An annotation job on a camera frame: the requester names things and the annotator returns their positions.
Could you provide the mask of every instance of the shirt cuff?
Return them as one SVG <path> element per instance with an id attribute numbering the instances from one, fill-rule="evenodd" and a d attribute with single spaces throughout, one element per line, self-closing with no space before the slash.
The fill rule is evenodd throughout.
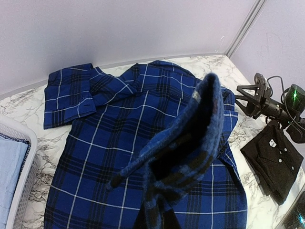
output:
<path id="1" fill-rule="evenodd" d="M 45 89 L 44 129 L 66 125 L 96 112 L 89 92 L 91 69 L 91 64 L 84 64 L 49 75 Z"/>

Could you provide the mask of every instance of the black device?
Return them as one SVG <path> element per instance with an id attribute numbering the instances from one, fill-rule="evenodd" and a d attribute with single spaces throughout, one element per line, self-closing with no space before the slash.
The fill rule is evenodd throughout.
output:
<path id="1" fill-rule="evenodd" d="M 281 103 L 271 98 L 273 90 L 269 80 L 276 77 L 280 78 L 282 83 Z M 305 118 L 300 117 L 305 110 L 305 91 L 295 84 L 284 90 L 280 76 L 265 79 L 263 75 L 256 73 L 254 82 L 254 85 L 237 86 L 237 91 L 242 95 L 235 96 L 235 103 L 249 117 L 257 119 L 260 115 L 265 115 L 266 122 L 268 118 L 278 121 L 283 129 L 288 127 L 286 132 L 294 142 L 305 143 Z M 238 100 L 248 103 L 244 106 Z"/>

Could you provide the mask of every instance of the green light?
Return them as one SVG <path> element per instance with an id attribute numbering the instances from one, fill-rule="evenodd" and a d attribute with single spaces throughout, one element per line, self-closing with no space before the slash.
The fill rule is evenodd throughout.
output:
<path id="1" fill-rule="evenodd" d="M 295 102 L 296 96 L 297 96 L 297 91 L 295 90 L 295 93 L 294 93 L 294 102 Z"/>

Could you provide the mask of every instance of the black cable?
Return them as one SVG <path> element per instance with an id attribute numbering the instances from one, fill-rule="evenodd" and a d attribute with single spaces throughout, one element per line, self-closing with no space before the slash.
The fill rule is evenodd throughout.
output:
<path id="1" fill-rule="evenodd" d="M 282 92 L 283 92 L 282 95 L 281 95 L 281 97 L 282 97 L 282 96 L 284 97 L 284 105 L 285 105 L 285 107 L 286 107 L 286 110 L 287 110 L 287 113 L 288 113 L 289 117 L 291 118 L 291 120 L 292 120 L 298 127 L 300 127 L 302 130 L 305 130 L 305 128 L 301 127 L 301 126 L 299 125 L 299 123 L 297 123 L 297 121 L 294 120 L 294 119 L 292 118 L 291 114 L 289 113 L 289 110 L 288 110 L 287 104 L 286 104 L 285 89 L 284 89 L 284 83 L 283 83 L 282 77 L 279 76 L 279 75 L 271 76 L 271 77 L 269 77 L 269 78 L 267 79 L 267 82 L 269 83 L 269 80 L 271 80 L 271 79 L 273 79 L 273 78 L 280 78 L 280 80 L 281 80 Z"/>
<path id="2" fill-rule="evenodd" d="M 282 103 L 282 104 L 284 104 L 284 101 L 283 101 L 283 97 L 284 97 L 284 96 L 285 96 L 284 94 L 281 95 L 281 103 Z"/>
<path id="3" fill-rule="evenodd" d="M 272 89 L 272 86 L 271 86 L 271 84 L 269 83 L 269 79 L 270 79 L 270 78 L 268 78 L 268 79 L 267 79 L 267 82 L 268 82 L 268 84 L 269 84 L 269 87 L 270 87 L 270 90 L 271 90 L 271 94 L 270 94 L 270 97 L 272 97 L 272 95 L 273 95 L 273 89 Z"/>

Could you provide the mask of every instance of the white wall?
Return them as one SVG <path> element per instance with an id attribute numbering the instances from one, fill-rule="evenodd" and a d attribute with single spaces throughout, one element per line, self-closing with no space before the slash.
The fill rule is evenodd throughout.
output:
<path id="1" fill-rule="evenodd" d="M 295 83 L 305 89 L 305 1 L 268 0 L 231 60 L 251 83 L 259 72 L 282 76 L 285 88 Z M 270 83 L 280 101 L 280 81 Z M 305 157 L 305 144 L 295 147 Z"/>
<path id="2" fill-rule="evenodd" d="M 224 53 L 254 2 L 2 0 L 0 95 L 85 62 Z"/>

